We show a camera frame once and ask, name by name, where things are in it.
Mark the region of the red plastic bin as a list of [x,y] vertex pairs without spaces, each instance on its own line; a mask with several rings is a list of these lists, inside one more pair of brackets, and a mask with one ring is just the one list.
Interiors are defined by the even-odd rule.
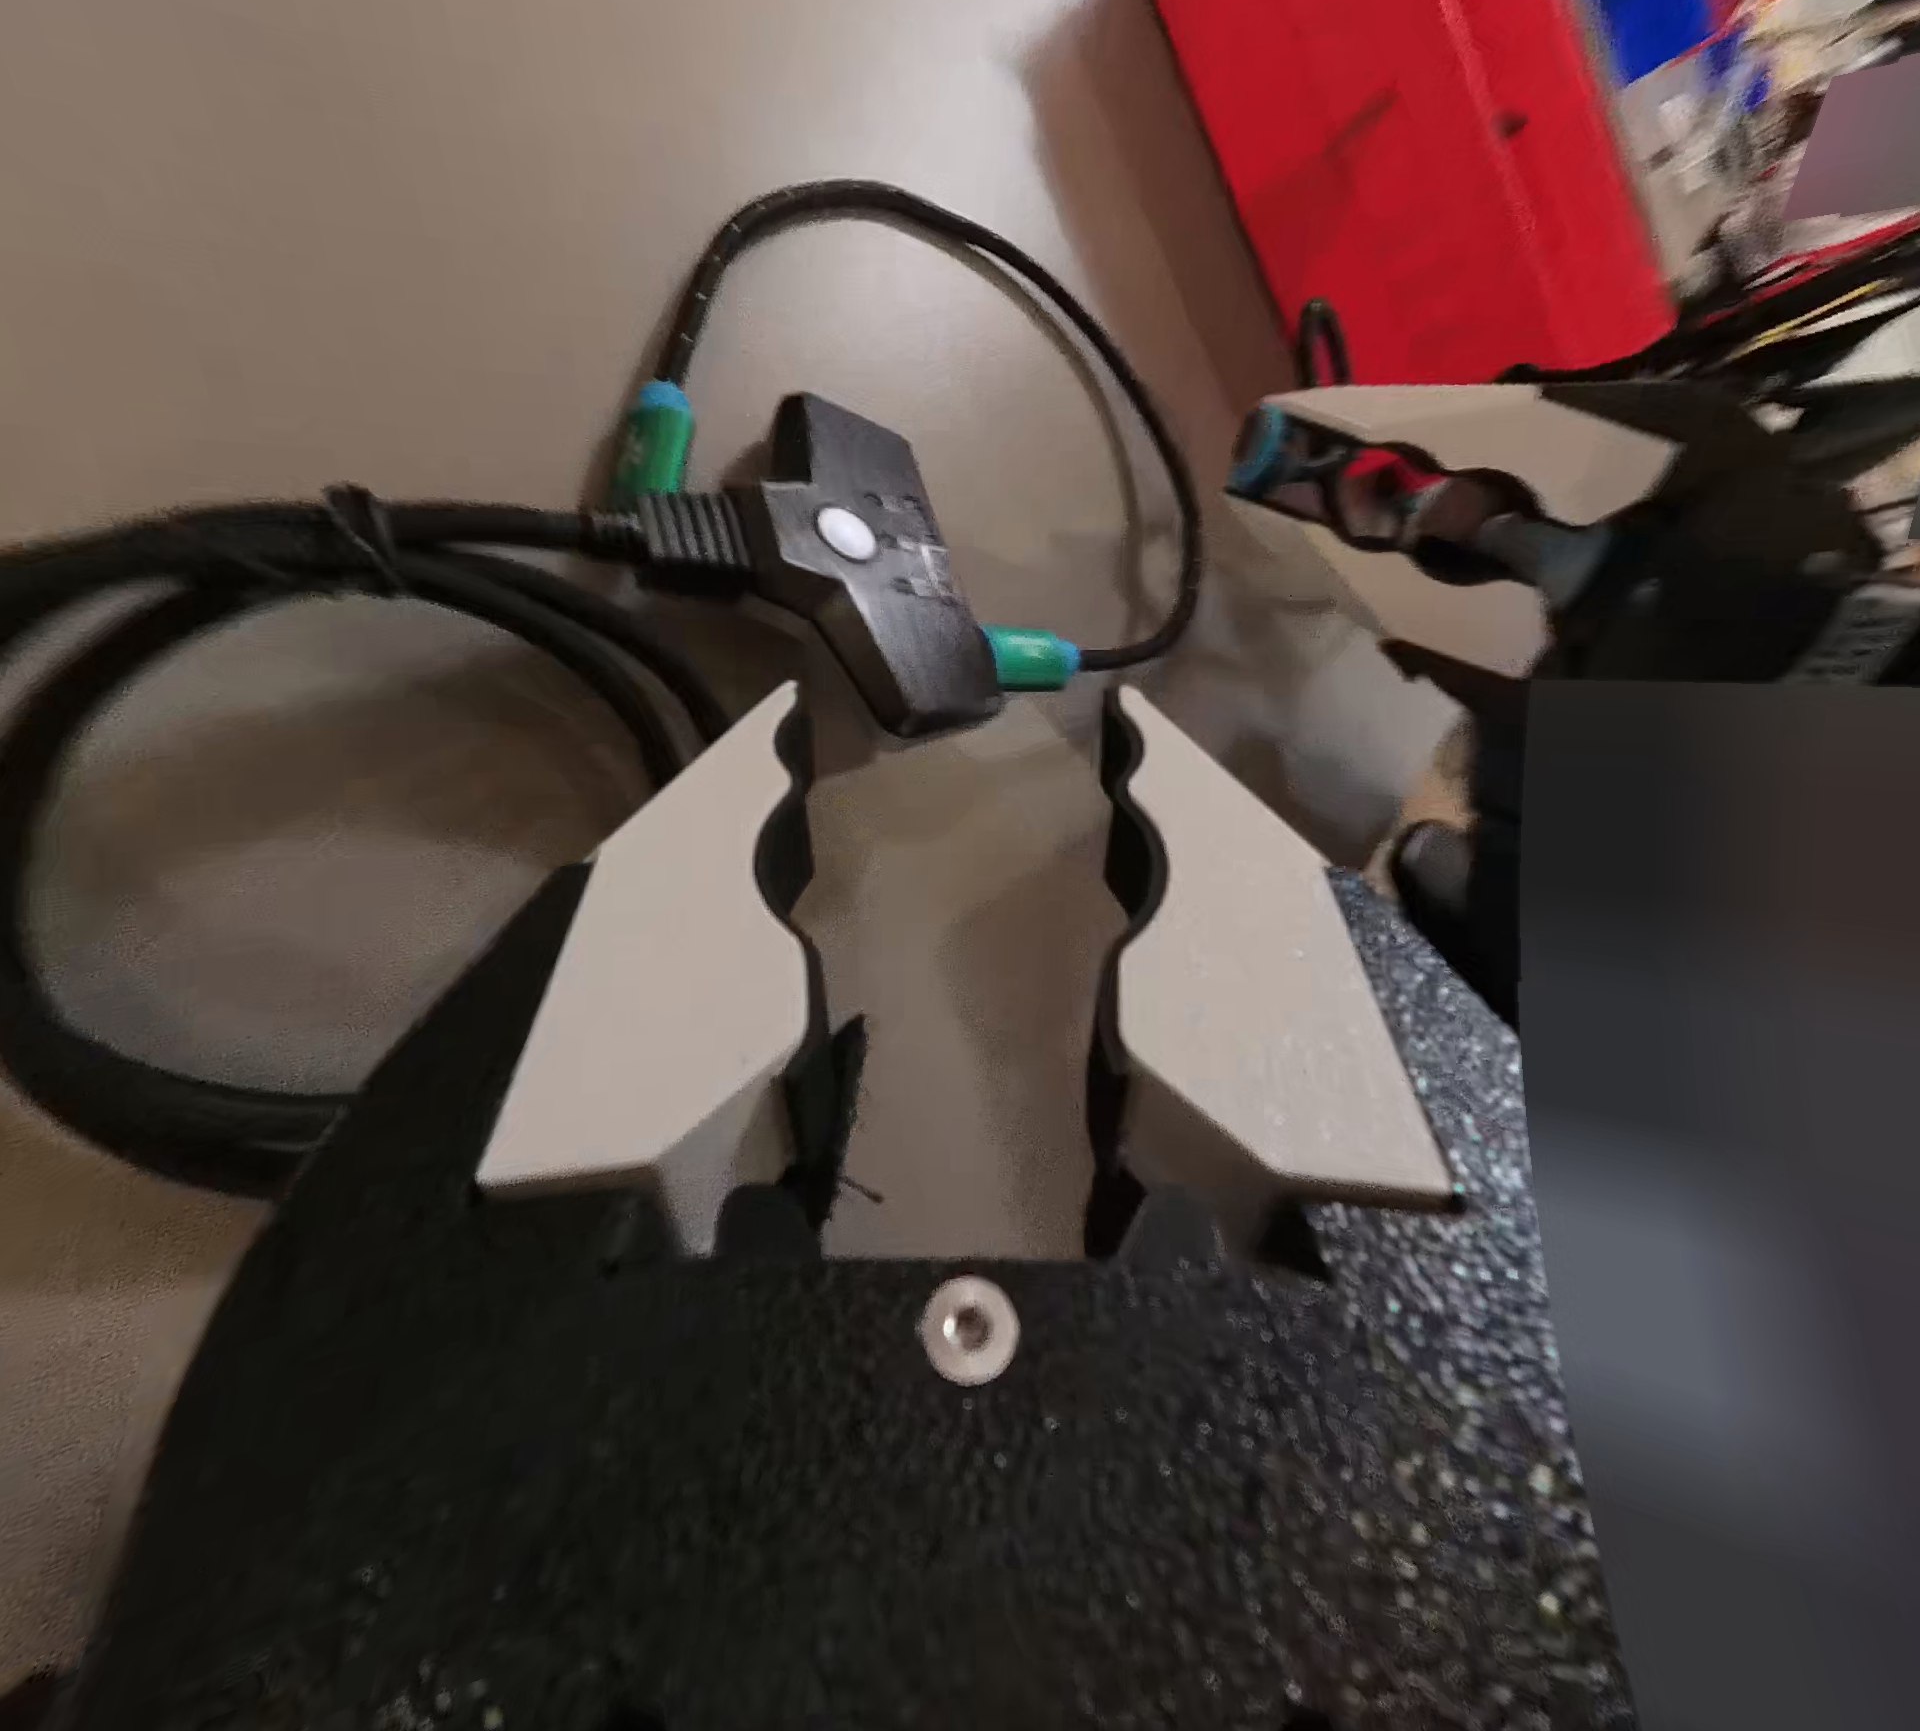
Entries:
[[1360,381],[1595,368],[1673,325],[1576,0],[1153,0],[1279,315]]

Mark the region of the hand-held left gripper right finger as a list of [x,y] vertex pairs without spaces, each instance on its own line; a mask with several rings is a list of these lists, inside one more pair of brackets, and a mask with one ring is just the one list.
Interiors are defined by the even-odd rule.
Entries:
[[1333,866],[1135,685],[1100,704],[1110,805],[1086,1257],[1319,1257],[1311,1210],[1451,1217],[1453,1163],[1362,969]]

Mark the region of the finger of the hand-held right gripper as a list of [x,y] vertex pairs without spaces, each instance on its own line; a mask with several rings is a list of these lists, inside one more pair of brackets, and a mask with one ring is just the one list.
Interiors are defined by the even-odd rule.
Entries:
[[1410,445],[1445,469],[1504,469],[1546,518],[1590,524],[1652,496],[1679,445],[1534,381],[1311,386],[1266,394],[1236,440],[1236,496],[1279,503],[1342,449]]
[[1410,558],[1360,550],[1338,529],[1266,498],[1224,493],[1220,536],[1224,584],[1288,617],[1406,637],[1505,679],[1526,679],[1551,643],[1551,617],[1530,587],[1445,587]]

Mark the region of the black hdmi switch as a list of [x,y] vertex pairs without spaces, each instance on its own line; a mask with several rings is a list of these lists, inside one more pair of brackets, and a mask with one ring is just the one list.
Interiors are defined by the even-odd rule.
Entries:
[[897,432],[808,393],[783,394],[767,480],[733,498],[757,597],[820,631],[879,732],[932,737],[999,716],[992,649]]

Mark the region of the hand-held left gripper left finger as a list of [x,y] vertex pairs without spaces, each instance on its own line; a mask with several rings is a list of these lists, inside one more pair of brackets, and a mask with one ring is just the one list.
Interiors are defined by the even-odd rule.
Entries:
[[494,1201],[642,1191],[680,1252],[800,1153],[790,1069],[823,1041],[813,726],[767,693],[583,866],[583,891],[475,1164]]

